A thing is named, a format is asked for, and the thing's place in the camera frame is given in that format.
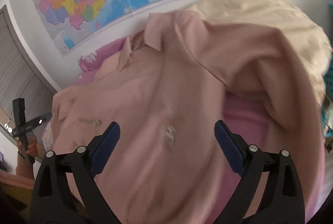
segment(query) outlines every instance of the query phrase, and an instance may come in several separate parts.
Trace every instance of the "human hand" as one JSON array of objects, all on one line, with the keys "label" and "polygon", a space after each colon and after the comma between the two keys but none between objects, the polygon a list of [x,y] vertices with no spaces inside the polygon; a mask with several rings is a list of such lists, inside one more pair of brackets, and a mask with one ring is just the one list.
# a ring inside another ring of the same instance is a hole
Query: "human hand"
[{"label": "human hand", "polygon": [[[23,155],[24,146],[21,141],[17,141],[17,149],[19,150],[19,153]],[[32,141],[29,143],[26,153],[32,157],[38,155],[37,139],[35,135],[32,137]]]}]

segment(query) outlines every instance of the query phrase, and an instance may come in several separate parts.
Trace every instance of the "person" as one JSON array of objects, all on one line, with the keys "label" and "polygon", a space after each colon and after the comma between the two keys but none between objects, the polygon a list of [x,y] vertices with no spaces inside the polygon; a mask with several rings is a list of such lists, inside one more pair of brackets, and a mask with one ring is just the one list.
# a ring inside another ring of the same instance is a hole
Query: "person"
[{"label": "person", "polygon": [[[30,204],[35,182],[33,165],[23,157],[24,146],[17,141],[16,174],[0,171],[0,215],[1,223],[27,224],[30,218]],[[26,151],[28,155],[38,155],[37,140],[33,136]]]}]

